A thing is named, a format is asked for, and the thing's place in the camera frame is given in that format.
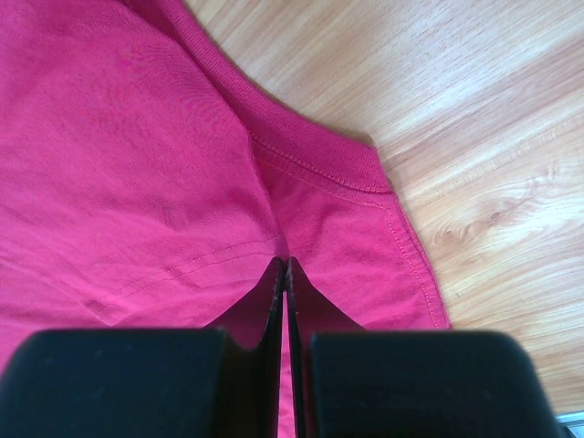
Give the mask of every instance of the fabric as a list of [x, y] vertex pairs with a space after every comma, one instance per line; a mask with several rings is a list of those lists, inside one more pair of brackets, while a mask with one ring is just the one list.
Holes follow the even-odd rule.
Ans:
[[290, 254], [367, 328], [449, 327], [375, 150], [263, 95], [180, 0], [3, 2], [0, 66], [0, 368], [40, 329], [202, 326]]

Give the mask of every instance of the black object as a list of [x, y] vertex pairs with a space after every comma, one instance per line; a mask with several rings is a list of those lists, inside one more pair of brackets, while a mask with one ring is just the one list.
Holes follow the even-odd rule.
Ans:
[[0, 381], [0, 438], [275, 437], [284, 290], [298, 437], [561, 436], [511, 338], [367, 332], [292, 258], [207, 328], [34, 335]]

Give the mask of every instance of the stitching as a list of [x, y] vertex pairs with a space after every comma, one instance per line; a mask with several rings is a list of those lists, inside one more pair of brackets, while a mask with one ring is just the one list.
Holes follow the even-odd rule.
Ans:
[[354, 200], [354, 199], [347, 198], [347, 197], [345, 197], [345, 196], [341, 196], [340, 194], [338, 194], [338, 193], [334, 193], [334, 192], [332, 192], [331, 190], [329, 190], [329, 189], [327, 189], [327, 188], [325, 188], [325, 187], [322, 187], [321, 185], [318, 185], [318, 184], [316, 184], [316, 183], [314, 183], [314, 182], [311, 182], [311, 181], [305, 180], [304, 178], [302, 178], [302, 177], [300, 177], [300, 176], [298, 176], [298, 175], [295, 175], [294, 173], [291, 173], [291, 172], [285, 171], [285, 170], [284, 170], [284, 169], [282, 169], [281, 167], [278, 167], [278, 166], [276, 166], [275, 164], [272, 164], [271, 162], [267, 162], [266, 160], [263, 160], [263, 159], [260, 159], [260, 158], [258, 158], [257, 160], [258, 160], [259, 162], [262, 162], [263, 164], [265, 164], [265, 165], [267, 165], [267, 166], [270, 166], [270, 167], [272, 167], [273, 169], [276, 169], [276, 170], [277, 170], [277, 171], [279, 171], [279, 172], [282, 172], [282, 173], [284, 173], [284, 174], [286, 174], [286, 175], [288, 175], [288, 176], [290, 176], [290, 177], [294, 178], [295, 180], [298, 180], [298, 181], [301, 181], [301, 182], [303, 182], [303, 183], [306, 183], [306, 184], [308, 184], [308, 185], [311, 185], [312, 187], [316, 187], [316, 188], [318, 188], [318, 189], [320, 189], [320, 190], [322, 190], [322, 191], [324, 191], [324, 192], [327, 192], [327, 193], [329, 193], [330, 195], [334, 196], [335, 198], [342, 199], [343, 201], [347, 201], [347, 202], [349, 202], [349, 203], [356, 203], [356, 204], [358, 204], [358, 205], [368, 205], [368, 206], [370, 206], [370, 207], [377, 207], [377, 208], [381, 208], [381, 210], [385, 210], [385, 209], [387, 208], [387, 205], [382, 205], [382, 204], [380, 204], [380, 203], [368, 203], [367, 201], [356, 201], [356, 200]]
[[327, 193], [330, 193], [331, 195], [335, 196], [336, 198], [342, 199], [344, 201], [348, 201], [350, 203], [356, 203], [356, 204], [360, 204], [360, 205], [367, 205], [367, 206], [371, 206], [371, 207], [377, 207], [377, 208], [380, 208], [381, 210], [383, 210], [387, 214], [386, 224], [387, 224], [388, 228], [390, 229], [390, 232], [393, 235], [393, 238], [395, 239], [395, 242], [398, 245], [398, 248], [400, 249], [401, 255], [405, 258], [406, 262], [410, 266], [410, 269], [411, 269], [412, 273], [415, 275], [416, 279], [418, 280], [418, 285], [419, 285], [420, 290], [422, 291], [423, 296], [424, 296], [424, 299], [426, 301], [426, 307], [428, 308], [428, 311], [430, 312], [430, 318], [432, 320], [432, 323], [434, 324], [434, 327], [435, 328], [438, 328], [438, 324], [436, 323], [436, 317], [435, 317], [435, 315], [433, 313], [432, 306], [430, 305], [430, 298], [428, 296], [428, 292], [427, 292], [426, 288], [423, 285], [422, 278], [420, 277], [420, 274], [418, 273], [418, 270], [415, 268], [415, 266], [413, 265], [412, 261], [408, 257], [407, 252], [403, 248], [402, 240], [400, 239], [400, 237], [396, 233], [393, 225], [391, 225], [391, 221], [390, 221], [391, 210], [388, 208], [387, 205], [380, 205], [378, 203], [367, 203], [367, 202], [363, 202], [363, 201], [355, 201], [354, 199], [350, 199], [350, 198], [345, 198], [343, 196], [340, 196], [340, 195], [338, 195], [336, 193], [331, 192], [330, 190], [325, 189], [324, 187], [321, 187], [321, 186], [319, 186], [317, 184], [314, 184], [312, 182], [309, 182], [309, 181], [307, 181], [307, 180], [305, 180], [305, 179], [303, 179], [303, 178], [301, 178], [301, 177], [299, 177], [297, 175], [294, 175], [294, 174], [292, 174], [290, 172], [286, 172], [283, 169], [275, 166], [271, 162], [266, 162], [265, 160], [260, 160], [260, 161], [263, 162], [264, 164], [267, 164], [270, 167], [273, 167], [274, 169], [276, 169], [276, 170], [278, 170], [278, 171], [280, 171], [282, 173], [287, 174], [288, 176], [291, 176], [292, 178], [294, 178], [294, 179], [296, 179], [298, 181], [301, 181], [301, 182], [306, 183], [308, 185], [311, 185], [313, 187], [318, 187], [319, 189], [321, 189], [321, 190], [323, 190], [323, 191], [325, 191]]
[[298, 158], [294, 157], [293, 155], [282, 152], [281, 150], [269, 145], [268, 143], [266, 143], [265, 141], [260, 139], [257, 135], [255, 135], [253, 132], [249, 132], [249, 136], [253, 140], [255, 140], [259, 145], [261, 145], [265, 149], [268, 149], [269, 151], [273, 152], [274, 154], [279, 155], [280, 157], [285, 158], [285, 159], [297, 164], [300, 167], [308, 169], [311, 172], [317, 173], [320, 176], [324, 176], [325, 178], [327, 178], [331, 181], [334, 181], [335, 183], [339, 183], [339, 184], [341, 184], [345, 187], [348, 187], [350, 189], [363, 191], [365, 193], [389, 193], [388, 189], [380, 189], [379, 187], [370, 187], [367, 185], [355, 184], [352, 182], [348, 182], [347, 180], [343, 180], [342, 178], [339, 178], [338, 176], [335, 176], [331, 173], [323, 172], [323, 171], [317, 169], [316, 167], [299, 160]]
[[[227, 248], [218, 249], [216, 251], [213, 251], [212, 253], [207, 253], [207, 254], [199, 255], [198, 257], [196, 257], [196, 258], [194, 258], [192, 260], [189, 260], [188, 262], [179, 263], [178, 265], [174, 265], [174, 266], [168, 266], [166, 269], [174, 269], [174, 268], [181, 267], [181, 266], [187, 266], [187, 265], [190, 265], [191, 263], [194, 263], [194, 262], [196, 262], [196, 261], [198, 261], [198, 260], [200, 260], [200, 259], [202, 259], [204, 257], [214, 256], [217, 253], [221, 253], [221, 252], [227, 251], [229, 249], [234, 249], [234, 248], [237, 248], [238, 246], [249, 245], [249, 244], [267, 244], [268, 242], [271, 242], [273, 240], [279, 239], [280, 237], [282, 237], [282, 235], [277, 235], [276, 237], [272, 237], [271, 239], [264, 240], [264, 241], [250, 241], [250, 242], [243, 242], [242, 244], [228, 246]], [[146, 278], [149, 278], [151, 276], [157, 276], [161, 272], [163, 272], [163, 271], [160, 270], [160, 271], [155, 272], [153, 274], [149, 274], [147, 276], [143, 276], [142, 278], [139, 278], [139, 279], [137, 279], [135, 281], [132, 281], [131, 283], [129, 283], [128, 285], [125, 285], [125, 286], [121, 287], [120, 289], [116, 289], [116, 291], [114, 293], [121, 292], [122, 290], [127, 289], [128, 287], [131, 287], [131, 286], [135, 285], [136, 283], [140, 283], [142, 280], [145, 280]]]
[[[276, 270], [276, 273], [275, 273], [275, 276], [274, 276], [274, 281], [272, 281], [272, 285], [274, 285], [274, 290], [276, 290], [276, 286], [277, 286], [277, 284], [278, 284], [278, 281], [277, 281], [277, 280], [278, 280], [279, 276], [280, 276], [280, 270], [279, 270], [279, 269], [277, 269], [277, 270]], [[257, 287], [257, 285], [256, 285], [256, 286], [254, 286], [254, 287], [252, 287], [251, 289], [249, 289], [248, 293], [249, 293], [249, 292], [251, 292], [252, 290], [254, 290], [256, 287]], [[172, 301], [172, 300], [170, 300], [170, 301], [167, 301], [167, 302], [166, 302], [166, 304], [169, 304], [169, 303], [172, 303], [172, 302], [173, 302], [173, 301]], [[221, 314], [220, 314], [219, 316], [217, 316], [216, 318], [213, 318], [213, 319], [211, 319], [211, 320], [210, 320], [210, 321], [208, 321], [208, 322], [207, 322], [207, 323], [206, 323], [204, 326], [201, 326], [201, 327], [200, 327], [200, 329], [204, 329], [204, 328], [207, 328], [207, 327], [209, 327], [209, 326], [210, 326], [210, 325], [211, 325], [213, 322], [215, 322], [215, 321], [216, 321], [216, 320], [217, 320], [219, 317], [221, 317], [222, 315], [223, 315], [223, 313], [221, 313]], [[124, 321], [126, 318], [128, 318], [129, 316], [131, 316], [131, 315], [127, 315], [127, 316], [123, 317], [121, 320], [119, 320], [118, 322], [115, 322], [114, 324], [112, 324], [112, 325], [111, 325], [111, 326], [109, 326], [109, 327], [110, 327], [110, 328], [113, 328], [113, 327], [116, 327], [116, 326], [118, 326], [119, 324], [121, 324], [121, 323], [122, 323], [122, 322], [123, 322], [123, 321]], [[176, 326], [176, 327], [191, 327], [191, 326], [192, 326], [192, 324], [191, 324], [190, 322], [186, 322], [186, 323], [184, 323], [184, 324], [181, 324], [180, 326]]]
[[420, 289], [422, 290], [423, 296], [426, 300], [426, 307], [428, 308], [428, 311], [430, 312], [430, 318], [432, 319], [432, 323], [434, 324], [435, 328], [438, 328], [438, 325], [436, 324], [436, 318], [434, 316], [434, 312], [432, 311], [432, 307], [430, 306], [430, 299], [428, 297], [428, 292], [426, 291], [426, 288], [423, 285], [422, 279], [420, 278], [420, 275], [418, 274], [418, 270], [413, 266], [412, 261], [410, 260], [410, 258], [408, 257], [408, 254], [406, 253], [405, 249], [403, 248], [402, 241], [400, 240], [400, 237], [395, 232], [393, 225], [391, 225], [390, 216], [391, 216], [391, 212], [389, 210], [387, 210], [387, 226], [389, 226], [390, 231], [393, 234], [393, 238], [395, 239], [396, 243], [398, 244], [398, 247], [400, 248], [401, 255], [406, 259], [406, 261], [408, 262], [408, 265], [410, 265], [411, 271], [416, 276], [416, 278], [418, 280], [418, 284], [420, 285]]
[[[424, 252], [424, 249], [422, 247], [422, 244], [420, 243], [420, 240], [417, 238], [417, 235], [415, 235], [415, 232], [413, 231], [412, 227], [408, 224], [408, 218], [405, 215], [405, 212], [401, 209], [400, 207], [400, 201], [397, 198], [397, 195], [393, 195], [392, 196], [392, 200], [393, 200], [393, 205], [394, 207], [398, 208], [398, 216], [400, 217], [400, 222], [402, 224], [403, 229], [405, 230], [405, 233], [407, 234], [407, 238], [413, 243], [414, 249], [416, 254], [422, 259], [422, 264], [425, 267], [425, 269], [427, 271], [429, 271], [430, 273], [430, 283], [433, 284], [436, 288], [436, 291], [438, 292], [438, 311], [440, 313], [442, 313], [442, 315], [445, 317], [446, 321], [448, 321], [448, 317], [446, 316], [446, 308], [444, 307], [444, 302], [442, 299], [442, 295], [441, 295], [441, 289], [440, 286], [438, 284], [438, 280], [436, 278], [436, 274], [432, 271], [432, 265], [430, 264], [430, 261], [428, 259], [428, 255], [426, 255], [426, 253]], [[430, 299], [427, 297], [426, 300], [428, 301], [428, 309], [431, 310], [430, 308]]]
[[[129, 293], [128, 295], [124, 296], [124, 297], [120, 297], [119, 299], [128, 299], [129, 297], [131, 297], [131, 296], [133, 296], [133, 295], [135, 295], [135, 294], [137, 294], [137, 293], [139, 293], [139, 292], [141, 292], [141, 291], [143, 291], [143, 290], [150, 289], [151, 287], [154, 287], [154, 286], [156, 286], [156, 285], [159, 285], [160, 283], [163, 283], [163, 282], [165, 282], [165, 281], [174, 281], [174, 280], [176, 280], [177, 278], [180, 278], [180, 277], [182, 277], [182, 276], [186, 276], [186, 275], [188, 275], [188, 274], [192, 274], [193, 272], [200, 271], [200, 270], [202, 270], [202, 269], [205, 269], [205, 268], [206, 268], [206, 267], [208, 267], [208, 266], [221, 265], [222, 263], [225, 263], [225, 262], [230, 262], [230, 261], [232, 261], [232, 260], [237, 260], [238, 258], [243, 258], [243, 257], [247, 257], [247, 256], [273, 256], [273, 253], [250, 253], [250, 254], [239, 255], [239, 256], [237, 256], [237, 257], [228, 258], [228, 259], [226, 259], [226, 260], [222, 260], [221, 262], [210, 263], [210, 264], [208, 264], [208, 265], [205, 265], [205, 266], [198, 267], [198, 268], [196, 268], [196, 269], [194, 269], [194, 270], [192, 270], [192, 271], [183, 272], [183, 273], [182, 273], [182, 274], [180, 274], [179, 276], [174, 276], [173, 278], [164, 278], [163, 280], [159, 280], [159, 281], [157, 281], [157, 282], [155, 282], [155, 283], [152, 283], [151, 285], [148, 285], [148, 286], [146, 286], [146, 287], [142, 287], [142, 288], [140, 288], [140, 289], [138, 289], [138, 290], [135, 290], [135, 291], [133, 291], [133, 292]], [[106, 311], [106, 310], [107, 310], [108, 308], [110, 308], [112, 305], [113, 305], [113, 300], [112, 300], [111, 302], [109, 302], [109, 304], [108, 304], [106, 307], [104, 307], [102, 310], [100, 310], [99, 312], [97, 312], [97, 313], [95, 314], [95, 315], [96, 315], [96, 317], [98, 317], [99, 315], [101, 315], [101, 314], [102, 314], [104, 311]]]

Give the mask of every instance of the pink fabric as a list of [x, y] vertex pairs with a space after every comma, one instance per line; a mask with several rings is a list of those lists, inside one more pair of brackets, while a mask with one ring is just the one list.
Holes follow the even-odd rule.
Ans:
[[259, 92], [179, 0], [7, 2], [0, 66], [0, 368], [40, 329], [204, 325], [288, 254], [365, 327], [449, 327], [375, 150]]

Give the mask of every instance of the wooden floor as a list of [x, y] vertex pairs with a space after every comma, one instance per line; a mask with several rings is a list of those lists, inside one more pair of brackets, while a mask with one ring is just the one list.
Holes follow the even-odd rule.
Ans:
[[455, 326], [512, 334], [584, 409], [584, 2], [188, 3], [261, 87], [375, 144]]

